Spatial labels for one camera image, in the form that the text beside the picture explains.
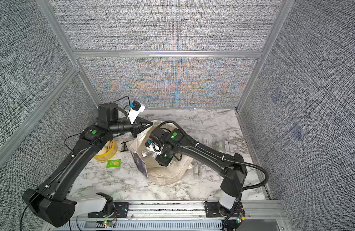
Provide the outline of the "clear compass case green insert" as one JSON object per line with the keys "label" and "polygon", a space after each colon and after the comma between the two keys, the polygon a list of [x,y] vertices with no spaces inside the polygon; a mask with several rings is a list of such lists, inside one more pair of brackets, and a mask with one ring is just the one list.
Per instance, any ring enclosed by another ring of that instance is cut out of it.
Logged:
{"label": "clear compass case green insert", "polygon": [[219,141],[217,141],[217,140],[214,140],[213,141],[213,148],[216,150],[216,151],[221,151],[221,144],[220,144],[220,142]]}

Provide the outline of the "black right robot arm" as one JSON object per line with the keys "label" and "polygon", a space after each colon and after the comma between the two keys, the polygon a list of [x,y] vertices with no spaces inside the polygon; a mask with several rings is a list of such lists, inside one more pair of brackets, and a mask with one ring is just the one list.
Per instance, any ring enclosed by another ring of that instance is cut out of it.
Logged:
{"label": "black right robot arm", "polygon": [[232,210],[235,201],[241,199],[248,174],[241,155],[232,156],[218,152],[178,129],[167,132],[161,128],[155,128],[150,134],[150,140],[160,148],[161,153],[157,155],[156,161],[161,166],[168,166],[176,154],[181,154],[203,163],[218,173],[223,178],[220,185],[222,195],[219,199],[222,208]]}

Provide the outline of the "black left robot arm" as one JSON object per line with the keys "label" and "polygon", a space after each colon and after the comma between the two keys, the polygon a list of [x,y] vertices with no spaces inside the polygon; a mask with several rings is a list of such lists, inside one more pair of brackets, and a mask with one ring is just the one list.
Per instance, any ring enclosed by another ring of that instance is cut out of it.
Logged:
{"label": "black left robot arm", "polygon": [[68,200],[67,194],[87,163],[115,137],[131,133],[133,137],[153,125],[139,117],[145,106],[137,101],[126,112],[116,103],[98,105],[98,117],[79,135],[70,154],[57,169],[36,189],[27,189],[22,198],[27,209],[34,215],[61,227],[75,213],[76,201]]}

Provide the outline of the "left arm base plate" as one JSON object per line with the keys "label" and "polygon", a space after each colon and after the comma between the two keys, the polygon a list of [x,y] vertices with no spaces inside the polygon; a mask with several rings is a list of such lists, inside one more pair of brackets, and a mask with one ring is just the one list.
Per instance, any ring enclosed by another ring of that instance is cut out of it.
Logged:
{"label": "left arm base plate", "polygon": [[88,213],[88,218],[126,218],[129,210],[128,202],[110,203],[100,212]]}

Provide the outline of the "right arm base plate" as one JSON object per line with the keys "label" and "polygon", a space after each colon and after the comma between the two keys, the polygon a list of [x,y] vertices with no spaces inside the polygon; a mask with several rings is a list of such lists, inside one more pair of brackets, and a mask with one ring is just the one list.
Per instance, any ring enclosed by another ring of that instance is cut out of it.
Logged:
{"label": "right arm base plate", "polygon": [[244,217],[246,213],[243,209],[242,203],[235,201],[231,209],[227,209],[220,205],[219,201],[205,201],[203,203],[206,217],[208,218],[226,218],[231,215],[234,218]]}

